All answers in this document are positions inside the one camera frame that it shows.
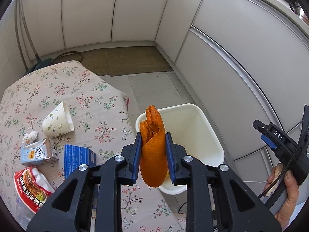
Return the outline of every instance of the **white plastic bin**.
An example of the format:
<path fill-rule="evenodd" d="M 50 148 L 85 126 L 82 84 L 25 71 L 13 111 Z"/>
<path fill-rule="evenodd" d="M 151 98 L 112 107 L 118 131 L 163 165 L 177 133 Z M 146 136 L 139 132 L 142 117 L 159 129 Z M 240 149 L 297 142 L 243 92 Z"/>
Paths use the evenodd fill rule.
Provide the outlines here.
<path fill-rule="evenodd" d="M 182 104 L 158 109 L 162 116 L 165 132 L 170 132 L 175 144 L 184 146 L 188 155 L 199 159 L 203 164 L 217 167 L 224 161 L 224 151 L 202 110 L 194 104 Z M 141 114 L 135 123 L 146 119 Z M 187 189 L 186 185 L 175 186 L 168 178 L 159 187 L 166 194 L 179 194 Z"/>

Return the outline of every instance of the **paper cup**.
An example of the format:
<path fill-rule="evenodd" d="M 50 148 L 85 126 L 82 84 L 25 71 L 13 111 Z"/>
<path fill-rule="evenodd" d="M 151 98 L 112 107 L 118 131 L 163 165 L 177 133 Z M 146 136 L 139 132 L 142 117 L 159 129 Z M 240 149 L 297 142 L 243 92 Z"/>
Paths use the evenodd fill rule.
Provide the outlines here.
<path fill-rule="evenodd" d="M 70 111 L 64 101 L 43 120 L 43 131 L 47 137 L 55 138 L 74 131 Z"/>

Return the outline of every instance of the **red food package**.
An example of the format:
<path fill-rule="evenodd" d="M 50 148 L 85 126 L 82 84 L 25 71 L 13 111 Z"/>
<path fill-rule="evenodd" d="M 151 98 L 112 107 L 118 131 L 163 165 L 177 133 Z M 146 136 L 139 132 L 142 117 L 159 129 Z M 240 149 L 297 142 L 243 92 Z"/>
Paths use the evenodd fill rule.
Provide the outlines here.
<path fill-rule="evenodd" d="M 45 176 L 35 167 L 14 173 L 16 191 L 23 203 L 34 213 L 42 207 L 54 189 Z"/>

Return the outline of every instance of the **white wall panel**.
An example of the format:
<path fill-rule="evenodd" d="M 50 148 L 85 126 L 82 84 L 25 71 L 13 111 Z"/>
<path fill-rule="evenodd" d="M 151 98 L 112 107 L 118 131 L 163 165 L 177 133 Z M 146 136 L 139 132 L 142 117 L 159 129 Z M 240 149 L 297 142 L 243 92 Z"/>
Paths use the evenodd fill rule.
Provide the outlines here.
<path fill-rule="evenodd" d="M 116 0 L 112 41 L 154 41 L 166 0 Z"/>
<path fill-rule="evenodd" d="M 15 35 L 14 6 L 15 0 L 0 20 L 0 100 L 5 89 L 26 72 Z"/>
<path fill-rule="evenodd" d="M 201 0 L 168 0 L 156 42 L 175 62 Z"/>
<path fill-rule="evenodd" d="M 299 125 L 292 131 L 288 133 L 288 135 L 296 142 L 298 143 L 299 136 L 300 136 L 300 128 Z"/>
<path fill-rule="evenodd" d="M 219 130 L 232 159 L 262 146 L 252 127 L 269 119 L 249 87 L 208 44 L 189 32 L 176 66 L 189 82 Z"/>
<path fill-rule="evenodd" d="M 23 6 L 30 36 L 38 54 L 63 50 L 61 0 L 23 0 Z M 25 39 L 25 42 L 29 58 L 35 59 L 28 40 Z"/>
<path fill-rule="evenodd" d="M 203 0 L 194 25 L 250 73 L 286 130 L 301 120 L 309 104 L 309 50 L 286 24 L 249 0 Z"/>
<path fill-rule="evenodd" d="M 253 153 L 245 158 L 235 161 L 238 175 L 243 181 L 263 182 L 268 178 L 268 172 L 261 152 Z M 263 192 L 266 183 L 246 183 L 248 187 L 259 195 Z"/>
<path fill-rule="evenodd" d="M 67 48 L 109 42 L 115 0 L 62 0 Z"/>

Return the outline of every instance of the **finger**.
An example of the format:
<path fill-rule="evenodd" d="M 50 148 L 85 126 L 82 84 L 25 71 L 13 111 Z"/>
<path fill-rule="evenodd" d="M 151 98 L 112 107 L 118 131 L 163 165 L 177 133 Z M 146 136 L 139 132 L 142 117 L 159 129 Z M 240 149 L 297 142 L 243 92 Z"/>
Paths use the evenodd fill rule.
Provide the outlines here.
<path fill-rule="evenodd" d="M 267 183 L 265 184 L 265 187 L 264 187 L 264 190 L 263 190 L 263 191 L 265 191 L 265 190 L 270 186 L 270 184 L 273 182 L 274 179 L 275 179 L 275 174 L 272 173 L 272 174 L 268 177 Z"/>
<path fill-rule="evenodd" d="M 274 166 L 274 167 L 272 168 L 272 172 L 273 172 L 273 173 L 275 173 L 276 167 L 277 167 L 277 166 Z"/>
<path fill-rule="evenodd" d="M 268 177 L 267 183 L 272 183 L 274 179 L 275 179 L 275 174 L 272 173 L 272 174 Z"/>
<path fill-rule="evenodd" d="M 288 225 L 299 196 L 299 186 L 291 170 L 286 173 L 284 183 L 286 185 L 288 197 L 278 214 L 276 214 L 276 218 L 278 222 L 280 222 L 282 228 L 285 228 Z"/>

